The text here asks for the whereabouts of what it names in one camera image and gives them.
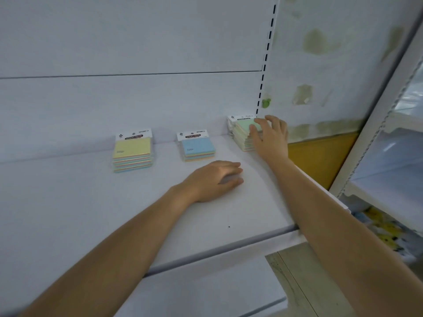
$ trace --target stack of sticky note packs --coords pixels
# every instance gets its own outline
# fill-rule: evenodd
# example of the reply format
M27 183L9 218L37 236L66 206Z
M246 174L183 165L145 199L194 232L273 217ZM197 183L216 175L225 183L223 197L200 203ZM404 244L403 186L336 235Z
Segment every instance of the stack of sticky note packs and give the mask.
M153 160L151 129L116 135L113 152L114 172L148 168L153 164Z
M259 136L262 136L262 127L253 119L237 120L233 130L234 140L242 151L254 150L250 136L250 125L255 125Z
M179 132L176 136L184 161L213 158L216 153L207 130Z

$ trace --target right hand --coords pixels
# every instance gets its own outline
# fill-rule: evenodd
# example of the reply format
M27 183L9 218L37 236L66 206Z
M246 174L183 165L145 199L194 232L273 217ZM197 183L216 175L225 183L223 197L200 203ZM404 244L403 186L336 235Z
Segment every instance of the right hand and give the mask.
M252 143L258 155L271 166L274 162L288 160L288 126L278 117L267 115L265 119L255 118L262 126L263 140L260 139L255 125L250 125Z

